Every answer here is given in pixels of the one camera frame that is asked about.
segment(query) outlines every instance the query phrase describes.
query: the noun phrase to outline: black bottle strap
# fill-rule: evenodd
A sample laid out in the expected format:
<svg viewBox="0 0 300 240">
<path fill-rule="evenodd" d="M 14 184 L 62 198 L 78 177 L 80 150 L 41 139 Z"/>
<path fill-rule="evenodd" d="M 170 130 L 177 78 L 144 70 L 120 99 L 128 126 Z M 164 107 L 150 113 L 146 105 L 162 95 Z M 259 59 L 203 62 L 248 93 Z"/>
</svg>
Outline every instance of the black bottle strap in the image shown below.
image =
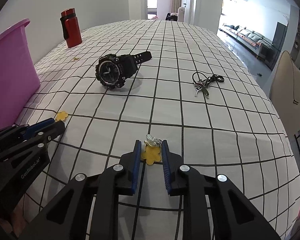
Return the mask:
<svg viewBox="0 0 300 240">
<path fill-rule="evenodd" d="M 69 14 L 69 15 L 66 15 L 66 16 L 60 18 L 61 25 L 62 25 L 62 30 L 63 30 L 63 38 L 65 40 L 67 40 L 69 38 L 69 33 L 68 33 L 67 28 L 66 28 L 65 21 L 67 19 L 70 19 L 70 18 L 73 18 L 73 17 L 75 17 L 75 13 L 72 13 L 72 14 Z"/>
<path fill-rule="evenodd" d="M 137 65 L 152 59 L 152 55 L 151 55 L 150 51 L 144 51 L 139 54 L 132 55 L 132 56 L 133 56 L 134 60 L 136 61 Z"/>
</svg>

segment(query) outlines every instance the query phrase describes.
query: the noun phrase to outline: wristwatch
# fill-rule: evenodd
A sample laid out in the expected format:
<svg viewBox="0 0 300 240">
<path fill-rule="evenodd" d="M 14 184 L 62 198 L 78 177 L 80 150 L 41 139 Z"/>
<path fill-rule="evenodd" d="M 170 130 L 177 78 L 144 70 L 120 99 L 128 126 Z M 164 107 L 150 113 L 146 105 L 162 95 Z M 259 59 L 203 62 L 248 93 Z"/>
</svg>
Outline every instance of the wristwatch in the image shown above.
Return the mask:
<svg viewBox="0 0 300 240">
<path fill-rule="evenodd" d="M 121 88 L 127 78 L 138 70 L 138 65 L 152 58 L 150 51 L 137 55 L 107 54 L 99 59 L 96 65 L 96 77 L 100 83 L 109 89 Z"/>
</svg>

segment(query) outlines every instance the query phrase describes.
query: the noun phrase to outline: beige chair back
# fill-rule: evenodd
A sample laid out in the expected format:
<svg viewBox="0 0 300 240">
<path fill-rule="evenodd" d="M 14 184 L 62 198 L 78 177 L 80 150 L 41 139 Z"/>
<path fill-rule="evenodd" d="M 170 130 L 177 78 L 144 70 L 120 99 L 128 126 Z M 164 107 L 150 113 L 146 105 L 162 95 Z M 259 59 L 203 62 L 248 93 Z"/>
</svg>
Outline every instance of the beige chair back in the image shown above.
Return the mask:
<svg viewBox="0 0 300 240">
<path fill-rule="evenodd" d="M 300 130 L 300 70 L 284 51 L 274 71 L 269 98 L 290 137 Z"/>
</svg>

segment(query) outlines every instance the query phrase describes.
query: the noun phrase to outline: watch face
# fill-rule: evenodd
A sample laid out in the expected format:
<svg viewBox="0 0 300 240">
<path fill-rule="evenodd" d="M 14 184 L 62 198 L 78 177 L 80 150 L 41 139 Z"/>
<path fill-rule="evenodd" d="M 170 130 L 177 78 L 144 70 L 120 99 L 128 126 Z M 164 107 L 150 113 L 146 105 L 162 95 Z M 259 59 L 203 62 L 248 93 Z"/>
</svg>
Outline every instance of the watch face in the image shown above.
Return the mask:
<svg viewBox="0 0 300 240">
<path fill-rule="evenodd" d="M 111 61 L 104 61 L 99 67 L 100 78 L 108 85 L 113 85 L 119 80 L 119 68 Z"/>
</svg>

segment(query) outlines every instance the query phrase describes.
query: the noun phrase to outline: gray sofa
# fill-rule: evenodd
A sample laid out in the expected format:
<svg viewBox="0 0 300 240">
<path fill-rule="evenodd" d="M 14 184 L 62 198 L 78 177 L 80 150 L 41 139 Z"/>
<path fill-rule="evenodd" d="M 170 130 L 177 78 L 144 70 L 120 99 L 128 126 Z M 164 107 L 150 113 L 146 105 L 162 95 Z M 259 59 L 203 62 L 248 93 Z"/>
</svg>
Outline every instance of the gray sofa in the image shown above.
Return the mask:
<svg viewBox="0 0 300 240">
<path fill-rule="evenodd" d="M 228 33 L 245 47 L 257 55 L 257 58 L 266 58 L 266 54 L 272 46 L 272 41 L 260 33 L 257 33 L 248 27 L 233 25 L 223 25 L 220 30 Z"/>
</svg>

